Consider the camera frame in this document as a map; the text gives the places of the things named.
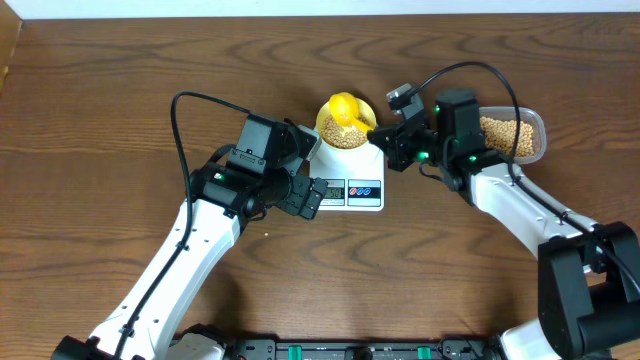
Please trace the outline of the yellow measuring scoop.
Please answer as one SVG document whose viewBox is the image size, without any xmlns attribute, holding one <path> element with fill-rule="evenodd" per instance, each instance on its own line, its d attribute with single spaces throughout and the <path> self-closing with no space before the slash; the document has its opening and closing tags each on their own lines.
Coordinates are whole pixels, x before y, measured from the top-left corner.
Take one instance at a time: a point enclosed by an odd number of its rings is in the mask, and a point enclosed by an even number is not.
<svg viewBox="0 0 640 360">
<path fill-rule="evenodd" d="M 344 132 L 357 130 L 367 134 L 375 129 L 361 110 L 358 99 L 348 93 L 340 92 L 329 98 L 330 115 Z"/>
</svg>

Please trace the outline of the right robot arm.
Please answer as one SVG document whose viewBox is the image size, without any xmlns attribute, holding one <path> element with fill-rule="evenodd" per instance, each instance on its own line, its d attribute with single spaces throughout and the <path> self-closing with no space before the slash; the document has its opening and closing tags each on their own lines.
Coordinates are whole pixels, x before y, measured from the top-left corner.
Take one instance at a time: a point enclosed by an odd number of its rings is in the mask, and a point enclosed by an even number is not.
<svg viewBox="0 0 640 360">
<path fill-rule="evenodd" d="M 450 191 L 497 219 L 537 260 L 538 315 L 500 335 L 503 358 L 581 359 L 638 339 L 639 241 L 628 225 L 575 213 L 488 147 L 472 90 L 437 95 L 434 129 L 416 88 L 405 84 L 387 100 L 402 120 L 368 139 L 389 169 L 439 168 Z"/>
</svg>

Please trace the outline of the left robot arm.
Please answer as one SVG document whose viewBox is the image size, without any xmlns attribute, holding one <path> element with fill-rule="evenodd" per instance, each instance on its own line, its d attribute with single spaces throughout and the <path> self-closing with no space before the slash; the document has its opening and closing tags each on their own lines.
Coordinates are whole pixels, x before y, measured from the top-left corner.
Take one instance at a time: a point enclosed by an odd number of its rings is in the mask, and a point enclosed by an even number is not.
<svg viewBox="0 0 640 360">
<path fill-rule="evenodd" d="M 188 176 L 171 232 L 121 304 L 85 341 L 64 337 L 55 359 L 221 359 L 225 344 L 178 325 L 207 276 L 251 221 L 276 207 L 311 220 L 326 181 L 301 173 L 322 143 L 289 120 L 251 114 L 235 145 L 218 149 Z"/>
</svg>

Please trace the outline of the white digital kitchen scale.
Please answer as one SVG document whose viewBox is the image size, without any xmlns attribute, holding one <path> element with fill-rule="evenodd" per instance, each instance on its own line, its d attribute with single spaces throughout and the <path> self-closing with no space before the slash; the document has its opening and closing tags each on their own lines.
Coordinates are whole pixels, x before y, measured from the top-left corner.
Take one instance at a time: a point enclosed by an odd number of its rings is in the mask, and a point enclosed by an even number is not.
<svg viewBox="0 0 640 360">
<path fill-rule="evenodd" d="M 310 162 L 310 176 L 328 183 L 321 211 L 381 211 L 385 205 L 385 156 L 369 142 L 340 149 L 326 141 Z"/>
</svg>

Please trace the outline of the soybeans in bowl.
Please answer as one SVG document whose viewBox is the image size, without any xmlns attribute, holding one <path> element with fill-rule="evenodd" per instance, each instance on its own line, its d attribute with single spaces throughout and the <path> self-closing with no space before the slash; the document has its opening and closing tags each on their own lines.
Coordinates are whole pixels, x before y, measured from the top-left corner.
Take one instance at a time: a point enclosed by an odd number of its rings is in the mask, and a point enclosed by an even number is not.
<svg viewBox="0 0 640 360">
<path fill-rule="evenodd" d="M 357 126 L 341 126 L 331 115 L 324 120 L 320 135 L 330 146 L 339 149 L 354 149 L 367 142 L 364 131 Z"/>
</svg>

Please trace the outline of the pale yellow bowl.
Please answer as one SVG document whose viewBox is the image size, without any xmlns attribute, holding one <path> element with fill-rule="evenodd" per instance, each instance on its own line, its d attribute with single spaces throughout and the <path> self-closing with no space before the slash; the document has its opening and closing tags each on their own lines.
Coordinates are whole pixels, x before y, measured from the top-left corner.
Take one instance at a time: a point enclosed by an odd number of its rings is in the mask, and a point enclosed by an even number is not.
<svg viewBox="0 0 640 360">
<path fill-rule="evenodd" d="M 376 121 L 376 116 L 372 110 L 372 108 L 363 100 L 357 98 L 359 103 L 360 103 L 360 107 L 361 110 L 363 111 L 363 113 L 365 114 L 365 117 L 369 120 L 369 122 L 375 126 L 375 128 L 377 127 L 377 121 Z M 329 111 L 329 103 L 325 103 L 321 109 L 318 112 L 318 115 L 316 117 L 316 131 L 320 134 L 321 128 L 322 128 L 322 124 L 324 122 L 324 120 L 330 115 L 330 111 Z"/>
</svg>

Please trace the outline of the soybeans pile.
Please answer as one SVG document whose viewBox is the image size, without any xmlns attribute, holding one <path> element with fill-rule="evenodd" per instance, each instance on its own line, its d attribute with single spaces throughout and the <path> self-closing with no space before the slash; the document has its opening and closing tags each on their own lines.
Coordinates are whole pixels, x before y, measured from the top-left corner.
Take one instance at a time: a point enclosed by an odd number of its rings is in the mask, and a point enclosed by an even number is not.
<svg viewBox="0 0 640 360">
<path fill-rule="evenodd" d="M 505 154 L 510 154 L 515 140 L 517 122 L 515 120 L 497 120 L 482 116 L 481 129 L 485 133 L 485 143 Z M 522 123 L 516 148 L 517 157 L 528 157 L 535 154 L 533 143 L 534 129 L 530 124 Z"/>
</svg>

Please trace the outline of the clear plastic container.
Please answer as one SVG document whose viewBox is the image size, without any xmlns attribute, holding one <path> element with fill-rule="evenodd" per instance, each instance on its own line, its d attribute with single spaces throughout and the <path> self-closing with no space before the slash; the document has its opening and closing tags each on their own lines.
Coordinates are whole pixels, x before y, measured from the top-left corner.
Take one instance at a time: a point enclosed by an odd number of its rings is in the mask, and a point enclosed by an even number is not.
<svg viewBox="0 0 640 360">
<path fill-rule="evenodd" d="M 517 127 L 515 109 L 508 106 L 481 107 L 480 124 L 489 147 L 509 155 Z M 538 161 L 547 147 L 546 131 L 542 118 L 529 108 L 520 107 L 520 132 L 515 162 L 519 165 Z"/>
</svg>

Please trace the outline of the cardboard box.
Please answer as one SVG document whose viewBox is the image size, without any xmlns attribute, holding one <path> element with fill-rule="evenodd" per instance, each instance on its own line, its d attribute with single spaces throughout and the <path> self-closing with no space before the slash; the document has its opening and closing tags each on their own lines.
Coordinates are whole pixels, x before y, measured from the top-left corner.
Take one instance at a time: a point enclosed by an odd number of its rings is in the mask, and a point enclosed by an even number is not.
<svg viewBox="0 0 640 360">
<path fill-rule="evenodd" d="M 0 17 L 0 82 L 4 82 L 9 73 L 9 64 L 14 55 L 18 39 L 20 37 L 23 20 L 1 0 Z"/>
</svg>

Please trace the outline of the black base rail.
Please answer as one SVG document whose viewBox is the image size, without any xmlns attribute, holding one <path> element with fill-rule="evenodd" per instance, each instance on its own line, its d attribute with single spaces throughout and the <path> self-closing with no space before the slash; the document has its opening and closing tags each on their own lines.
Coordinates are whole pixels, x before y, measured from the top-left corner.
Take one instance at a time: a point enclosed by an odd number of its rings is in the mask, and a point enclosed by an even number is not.
<svg viewBox="0 0 640 360">
<path fill-rule="evenodd" d="M 500 360 L 490 340 L 449 336 L 418 342 L 281 340 L 274 335 L 226 335 L 195 325 L 171 341 L 166 357 L 182 360 Z"/>
</svg>

